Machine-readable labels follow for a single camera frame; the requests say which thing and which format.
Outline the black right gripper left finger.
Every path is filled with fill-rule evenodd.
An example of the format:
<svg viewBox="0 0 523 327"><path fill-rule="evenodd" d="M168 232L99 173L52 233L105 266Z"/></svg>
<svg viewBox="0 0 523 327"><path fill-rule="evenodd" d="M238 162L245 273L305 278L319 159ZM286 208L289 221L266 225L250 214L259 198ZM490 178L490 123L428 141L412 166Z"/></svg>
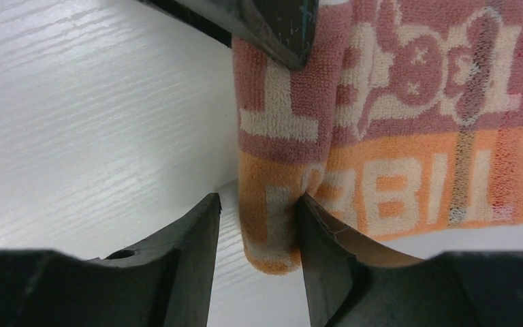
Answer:
<svg viewBox="0 0 523 327"><path fill-rule="evenodd" d="M220 198L104 259L0 249L0 326L205 326Z"/></svg>

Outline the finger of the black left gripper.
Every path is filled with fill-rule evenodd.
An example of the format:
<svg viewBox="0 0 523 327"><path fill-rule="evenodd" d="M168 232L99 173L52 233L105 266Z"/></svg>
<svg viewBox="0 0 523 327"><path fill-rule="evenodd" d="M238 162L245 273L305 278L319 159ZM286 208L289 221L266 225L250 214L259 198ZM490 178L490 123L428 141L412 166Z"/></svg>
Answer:
<svg viewBox="0 0 523 327"><path fill-rule="evenodd" d="M318 0L143 1L230 47L236 36L288 69L303 69L313 47Z"/></svg>

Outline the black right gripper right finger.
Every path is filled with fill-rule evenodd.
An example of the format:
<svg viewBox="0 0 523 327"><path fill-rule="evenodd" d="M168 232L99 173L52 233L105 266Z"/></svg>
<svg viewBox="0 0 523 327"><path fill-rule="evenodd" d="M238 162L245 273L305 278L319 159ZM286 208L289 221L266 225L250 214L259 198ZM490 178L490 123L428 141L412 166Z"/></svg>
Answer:
<svg viewBox="0 0 523 327"><path fill-rule="evenodd" d="M296 202L312 326L523 326L523 251L399 252Z"/></svg>

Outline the cream rabbit text towel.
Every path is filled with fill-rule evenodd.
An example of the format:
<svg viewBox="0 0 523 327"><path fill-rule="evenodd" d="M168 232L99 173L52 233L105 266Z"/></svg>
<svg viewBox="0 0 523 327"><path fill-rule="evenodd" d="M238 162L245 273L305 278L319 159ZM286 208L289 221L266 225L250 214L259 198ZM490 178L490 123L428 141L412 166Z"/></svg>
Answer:
<svg viewBox="0 0 523 327"><path fill-rule="evenodd" d="M303 70L232 52L258 270L300 265L304 194L378 241L523 224L523 1L321 1Z"/></svg>

